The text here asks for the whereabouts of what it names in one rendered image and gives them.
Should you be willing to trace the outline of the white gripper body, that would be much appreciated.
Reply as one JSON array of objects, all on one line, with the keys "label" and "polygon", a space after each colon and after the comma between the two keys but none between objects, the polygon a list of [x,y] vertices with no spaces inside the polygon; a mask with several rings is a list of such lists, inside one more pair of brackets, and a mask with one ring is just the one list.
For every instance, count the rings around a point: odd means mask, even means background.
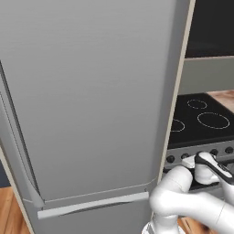
[{"label": "white gripper body", "polygon": [[186,168],[192,169],[195,167],[195,156],[191,155],[187,158],[184,158],[182,160],[182,165],[185,166]]}]

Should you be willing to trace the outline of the black and grey stove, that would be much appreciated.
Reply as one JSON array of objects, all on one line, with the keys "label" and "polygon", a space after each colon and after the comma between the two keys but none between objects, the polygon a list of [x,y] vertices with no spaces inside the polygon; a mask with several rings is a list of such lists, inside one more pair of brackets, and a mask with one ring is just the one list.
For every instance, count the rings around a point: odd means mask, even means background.
[{"label": "black and grey stove", "polygon": [[[234,148],[234,113],[206,93],[178,95],[163,175],[181,165],[182,154],[218,150],[217,160],[234,174],[234,152],[227,154],[227,147]],[[170,164],[166,157],[173,155]]]}]

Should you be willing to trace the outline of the beige fridge side panel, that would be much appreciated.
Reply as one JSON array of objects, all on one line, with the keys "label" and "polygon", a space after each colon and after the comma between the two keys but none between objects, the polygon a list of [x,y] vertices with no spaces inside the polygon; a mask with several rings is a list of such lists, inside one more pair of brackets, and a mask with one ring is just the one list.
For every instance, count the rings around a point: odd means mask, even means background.
[{"label": "beige fridge side panel", "polygon": [[156,140],[163,147],[162,152],[157,153],[158,164],[154,165],[154,169],[158,169],[156,184],[161,181],[163,176],[165,155],[176,107],[176,98],[179,91],[195,4],[196,0],[176,0],[175,4],[175,16],[170,37],[163,101]]}]

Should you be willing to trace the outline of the grey fridge drawer front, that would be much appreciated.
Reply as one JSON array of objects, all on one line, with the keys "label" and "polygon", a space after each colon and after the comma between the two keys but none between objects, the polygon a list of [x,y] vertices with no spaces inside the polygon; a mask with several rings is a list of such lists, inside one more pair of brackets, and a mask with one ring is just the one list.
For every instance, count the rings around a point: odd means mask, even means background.
[{"label": "grey fridge drawer front", "polygon": [[62,185],[49,186],[41,192],[44,207],[36,208],[30,200],[23,198],[32,229],[35,234],[140,234],[149,221],[152,211],[148,200],[104,207],[84,212],[76,212],[65,216],[39,219],[38,211],[56,207],[65,207],[112,197],[127,196],[143,192],[152,192],[156,182],[146,184],[100,188],[68,181]]}]

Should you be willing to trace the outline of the grey fridge door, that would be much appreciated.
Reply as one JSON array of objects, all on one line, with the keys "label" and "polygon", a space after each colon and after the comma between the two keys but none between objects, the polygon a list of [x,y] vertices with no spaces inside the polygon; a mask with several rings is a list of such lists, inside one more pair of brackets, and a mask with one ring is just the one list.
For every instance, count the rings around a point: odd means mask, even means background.
[{"label": "grey fridge door", "polygon": [[0,0],[0,61],[43,198],[155,178],[188,7]]}]

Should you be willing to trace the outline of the black range hood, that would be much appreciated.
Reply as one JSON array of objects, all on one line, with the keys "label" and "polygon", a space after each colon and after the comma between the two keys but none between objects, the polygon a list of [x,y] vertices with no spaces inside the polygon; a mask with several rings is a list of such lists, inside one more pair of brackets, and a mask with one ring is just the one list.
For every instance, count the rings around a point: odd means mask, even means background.
[{"label": "black range hood", "polygon": [[187,58],[234,56],[234,0],[196,0]]}]

